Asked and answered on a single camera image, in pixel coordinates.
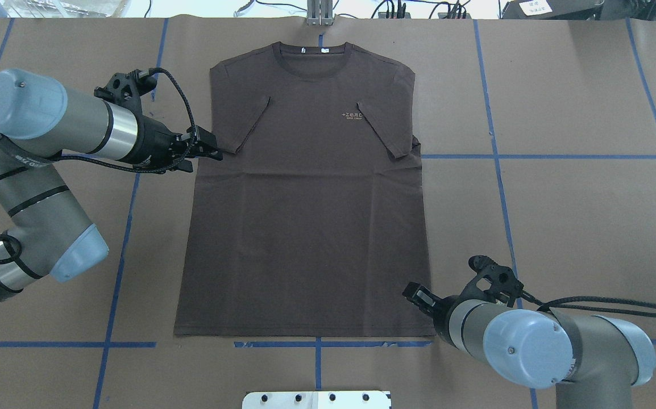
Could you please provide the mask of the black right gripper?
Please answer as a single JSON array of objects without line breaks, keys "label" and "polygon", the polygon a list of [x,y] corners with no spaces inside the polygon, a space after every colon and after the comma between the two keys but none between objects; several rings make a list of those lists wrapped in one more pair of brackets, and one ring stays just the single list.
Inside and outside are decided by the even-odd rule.
[{"label": "black right gripper", "polygon": [[422,312],[429,312],[434,330],[443,341],[452,341],[450,336],[450,318],[453,311],[465,301],[458,295],[439,298],[424,285],[409,282],[402,291],[402,295],[409,303],[413,304]]}]

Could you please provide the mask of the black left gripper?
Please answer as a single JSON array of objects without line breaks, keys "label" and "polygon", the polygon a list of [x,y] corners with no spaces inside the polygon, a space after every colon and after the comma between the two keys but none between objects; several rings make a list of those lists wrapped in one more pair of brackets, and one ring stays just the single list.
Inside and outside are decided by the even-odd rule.
[{"label": "black left gripper", "polygon": [[199,126],[189,127],[188,137],[170,131],[164,124],[138,116],[143,142],[138,149],[138,173],[163,174],[167,171],[193,172],[191,158],[222,161],[217,138]]}]

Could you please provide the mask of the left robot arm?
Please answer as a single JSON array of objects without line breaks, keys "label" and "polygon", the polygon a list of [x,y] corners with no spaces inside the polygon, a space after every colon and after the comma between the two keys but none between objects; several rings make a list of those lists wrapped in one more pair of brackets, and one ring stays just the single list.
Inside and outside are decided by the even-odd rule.
[{"label": "left robot arm", "polygon": [[211,132],[188,111],[186,132],[144,115],[142,96],[164,68],[115,73],[91,95],[52,77],[0,72],[0,205],[13,225],[0,233],[0,303],[37,280],[71,280],[107,258],[97,226],[55,168],[86,161],[135,174],[191,173],[193,158],[222,159]]}]

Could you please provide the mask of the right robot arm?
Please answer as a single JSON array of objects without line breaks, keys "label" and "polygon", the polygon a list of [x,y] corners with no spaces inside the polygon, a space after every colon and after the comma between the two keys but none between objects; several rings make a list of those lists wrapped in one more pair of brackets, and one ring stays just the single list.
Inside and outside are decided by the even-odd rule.
[{"label": "right robot arm", "polygon": [[505,380],[554,387],[557,408],[632,408],[632,389],[656,370],[653,342],[623,319],[510,308],[490,298],[439,298],[416,282],[403,296],[432,318],[443,341]]}]

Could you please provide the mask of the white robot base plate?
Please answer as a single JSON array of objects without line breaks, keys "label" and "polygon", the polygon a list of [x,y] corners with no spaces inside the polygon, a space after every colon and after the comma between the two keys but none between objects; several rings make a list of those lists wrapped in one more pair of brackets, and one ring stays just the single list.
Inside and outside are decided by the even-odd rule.
[{"label": "white robot base plate", "polygon": [[242,408],[392,408],[390,391],[256,391]]}]

